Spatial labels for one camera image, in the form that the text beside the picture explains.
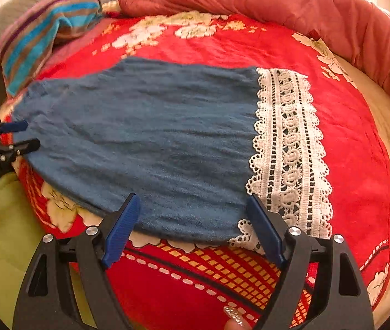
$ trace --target blue gripper pad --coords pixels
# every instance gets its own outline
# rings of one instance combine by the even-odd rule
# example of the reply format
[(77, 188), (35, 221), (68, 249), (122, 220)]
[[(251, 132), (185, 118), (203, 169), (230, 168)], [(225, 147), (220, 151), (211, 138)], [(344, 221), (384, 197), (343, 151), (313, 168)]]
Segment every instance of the blue gripper pad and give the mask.
[[(246, 212), (265, 252), (265, 257), (268, 261), (276, 264), (279, 269), (283, 269), (287, 260), (283, 256), (282, 239), (265, 213), (265, 207), (262, 207), (254, 196), (250, 196), (247, 200)], [(287, 229), (287, 225), (284, 225), (284, 220), (280, 215), (272, 216), (278, 217), (278, 221), (282, 222), (282, 226)]]
[(0, 132), (3, 134), (17, 133), (19, 131), (27, 130), (28, 123), (24, 120), (12, 121), (10, 123), (4, 123), (0, 126)]
[(113, 263), (120, 260), (129, 235), (137, 223), (140, 210), (140, 198), (137, 195), (133, 195), (108, 237), (106, 237), (105, 255), (102, 259), (105, 269), (110, 268)]

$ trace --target crumpled blanket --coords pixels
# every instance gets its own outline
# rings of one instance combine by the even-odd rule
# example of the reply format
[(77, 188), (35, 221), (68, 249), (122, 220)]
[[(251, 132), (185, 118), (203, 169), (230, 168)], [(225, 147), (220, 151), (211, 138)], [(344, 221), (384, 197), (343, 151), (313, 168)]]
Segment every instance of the crumpled blanket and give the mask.
[(7, 93), (25, 88), (55, 45), (81, 37), (101, 17), (99, 0), (42, 0), (0, 37), (0, 69)]
[(118, 0), (132, 16), (198, 10), (238, 13), (318, 35), (390, 96), (390, 13), (366, 0)]

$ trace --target rolled blanket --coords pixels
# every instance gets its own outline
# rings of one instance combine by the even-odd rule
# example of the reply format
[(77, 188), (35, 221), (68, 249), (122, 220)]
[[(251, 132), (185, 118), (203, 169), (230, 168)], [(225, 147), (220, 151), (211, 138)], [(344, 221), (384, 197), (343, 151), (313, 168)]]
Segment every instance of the rolled blanket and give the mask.
[(0, 68), (7, 93), (25, 88), (55, 45), (82, 36), (101, 16), (99, 0), (42, 0), (0, 37)]

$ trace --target blue stripe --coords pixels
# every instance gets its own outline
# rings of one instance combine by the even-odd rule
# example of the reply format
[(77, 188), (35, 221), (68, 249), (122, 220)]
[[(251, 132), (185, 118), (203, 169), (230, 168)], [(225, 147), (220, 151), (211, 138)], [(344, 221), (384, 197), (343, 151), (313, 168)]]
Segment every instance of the blue stripe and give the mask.
[(27, 58), (22, 62), (19, 69), (17, 70), (15, 77), (10, 81), (7, 91), (11, 95), (15, 95), (18, 92), (19, 86), (28, 77), (31, 69), (34, 66), (36, 60), (41, 56), (44, 50), (52, 43), (57, 35), (57, 31), (60, 26), (83, 26), (89, 24), (95, 15), (82, 15), (74, 17), (60, 17), (55, 21), (52, 28), (49, 29), (47, 34), (33, 47), (29, 52)]
[(44, 30), (53, 19), (53, 16), (60, 12), (70, 12), (70, 11), (76, 11), (80, 9), (93, 9), (93, 8), (100, 8), (100, 4), (97, 2), (82, 2), (77, 4), (71, 4), (66, 6), (59, 6), (55, 9), (52, 9), (48, 16), (39, 23), (30, 33), (28, 33), (14, 48), (14, 50), (11, 52), (8, 60), (6, 61), (5, 66), (3, 66), (4, 74), (6, 77), (10, 75), (11, 69), (18, 58), (18, 56), (21, 54), (22, 50), (25, 48), (25, 46), (30, 43), (36, 36), (39, 35), (40, 32)]

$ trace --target lace hem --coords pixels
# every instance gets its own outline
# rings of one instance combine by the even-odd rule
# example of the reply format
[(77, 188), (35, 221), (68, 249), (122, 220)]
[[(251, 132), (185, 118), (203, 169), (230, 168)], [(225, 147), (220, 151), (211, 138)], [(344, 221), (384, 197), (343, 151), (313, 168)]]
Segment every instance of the lace hem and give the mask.
[[(259, 120), (254, 128), (258, 135), (253, 139), (256, 154), (249, 160), (255, 175), (248, 180), (247, 192), (257, 194), (289, 226), (329, 238), (332, 187), (326, 180), (329, 168), (323, 161), (323, 135), (311, 104), (310, 84), (306, 76), (286, 69), (257, 68), (257, 72)], [(255, 250), (258, 240), (251, 224), (242, 220), (238, 228), (243, 235), (229, 243)]]

